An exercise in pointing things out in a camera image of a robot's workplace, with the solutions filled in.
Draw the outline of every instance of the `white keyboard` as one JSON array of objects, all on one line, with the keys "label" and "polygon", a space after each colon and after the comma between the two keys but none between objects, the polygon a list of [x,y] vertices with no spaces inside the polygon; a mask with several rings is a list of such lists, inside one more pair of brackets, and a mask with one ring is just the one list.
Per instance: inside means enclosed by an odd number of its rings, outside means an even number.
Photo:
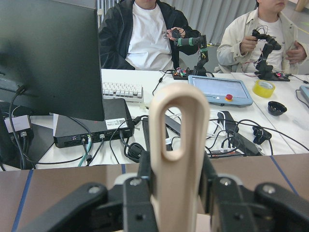
[{"label": "white keyboard", "polygon": [[144,90],[141,85],[128,83],[102,83],[103,98],[123,98],[127,102],[144,102]]}]

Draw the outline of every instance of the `person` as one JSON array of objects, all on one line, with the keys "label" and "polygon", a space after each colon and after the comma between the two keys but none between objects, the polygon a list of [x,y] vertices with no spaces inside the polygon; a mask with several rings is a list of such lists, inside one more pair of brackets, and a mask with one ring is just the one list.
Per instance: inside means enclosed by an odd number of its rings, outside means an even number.
[{"label": "person", "polygon": [[225,30],[217,49],[216,72],[253,73],[265,40],[252,36],[253,29],[275,37],[281,49],[273,50],[267,64],[273,72],[298,73],[298,65],[308,59],[308,45],[297,41],[297,26],[281,11],[287,0],[256,0],[257,9],[236,18]]},{"label": "person", "polygon": [[182,38],[198,37],[181,11],[159,0],[124,0],[110,8],[99,27],[101,67],[127,70],[170,70],[179,67],[179,51],[198,46],[174,46],[172,30]]}]

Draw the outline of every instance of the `hand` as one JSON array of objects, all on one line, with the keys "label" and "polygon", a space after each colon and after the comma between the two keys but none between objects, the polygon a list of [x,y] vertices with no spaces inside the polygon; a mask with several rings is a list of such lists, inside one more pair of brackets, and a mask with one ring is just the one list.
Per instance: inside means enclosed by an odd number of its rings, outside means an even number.
[{"label": "hand", "polygon": [[305,49],[302,45],[300,45],[297,41],[294,42],[294,45],[296,46],[295,50],[288,50],[286,52],[289,56],[286,59],[290,61],[290,64],[301,62],[307,57]]},{"label": "hand", "polygon": [[171,28],[169,30],[167,30],[168,34],[167,34],[167,37],[170,39],[170,40],[173,40],[175,41],[176,39],[172,37],[172,30],[174,29],[177,29],[179,31],[179,33],[182,35],[182,38],[184,38],[185,36],[185,30],[182,29],[182,28]]},{"label": "hand", "polygon": [[239,49],[242,55],[245,55],[247,52],[251,52],[255,49],[257,45],[257,38],[255,36],[245,36],[243,37]]}]

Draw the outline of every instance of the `corrugated wall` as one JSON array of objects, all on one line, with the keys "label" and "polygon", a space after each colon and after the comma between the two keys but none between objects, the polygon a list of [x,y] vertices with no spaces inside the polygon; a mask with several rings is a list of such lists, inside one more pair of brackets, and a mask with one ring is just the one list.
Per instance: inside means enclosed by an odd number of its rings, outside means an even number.
[{"label": "corrugated wall", "polygon": [[[225,28],[238,16],[254,9],[254,0],[161,0],[184,13],[189,25],[207,37],[208,43],[221,42]],[[119,0],[98,0],[104,15]]]}]

